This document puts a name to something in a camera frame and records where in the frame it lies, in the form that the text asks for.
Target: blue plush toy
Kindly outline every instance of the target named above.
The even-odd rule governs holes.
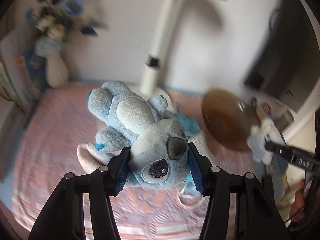
[[[131,146],[125,187],[171,188],[189,174],[188,141],[182,124],[167,109],[161,95],[147,102],[123,82],[106,82],[88,96],[88,109],[108,127],[96,144],[80,144],[78,159],[93,172],[107,165],[112,152]]]

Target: patterned tablecloth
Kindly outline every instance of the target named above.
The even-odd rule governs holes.
[[[50,194],[67,172],[84,174],[76,148],[79,143],[94,141],[99,130],[97,119],[86,107],[87,94],[94,84],[71,83],[63,89],[48,89],[41,99],[21,142],[15,165],[13,213],[16,220],[31,230]],[[182,114],[199,122],[208,148],[227,172],[243,175],[253,172],[247,153],[231,151],[217,143],[207,132],[201,114],[200,96],[169,92]],[[111,197],[121,239],[198,239],[208,198],[195,208],[178,201],[182,189],[168,190],[125,188]],[[231,196],[228,239],[232,238],[235,198]],[[89,196],[84,196],[84,219],[87,239],[93,239]]]

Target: vase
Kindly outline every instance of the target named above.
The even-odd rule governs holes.
[[[59,53],[47,56],[45,78],[52,88],[61,88],[68,83],[69,71]]]

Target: plush toy nose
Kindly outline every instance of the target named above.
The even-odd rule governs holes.
[[[167,151],[170,159],[177,160],[182,157],[187,148],[187,142],[177,138],[171,137],[167,142]]]

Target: silver rivet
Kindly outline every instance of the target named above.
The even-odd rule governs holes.
[[[107,171],[108,169],[109,169],[108,166],[101,166],[101,167],[99,168],[99,171],[105,172],[105,171]]]
[[[72,172],[68,172],[66,175],[64,175],[64,177],[66,179],[71,179],[73,177],[73,173]]]
[[[213,172],[219,172],[220,171],[220,168],[218,166],[212,166],[211,167],[211,171]]]
[[[246,173],[245,175],[248,179],[253,179],[254,175],[251,172]]]

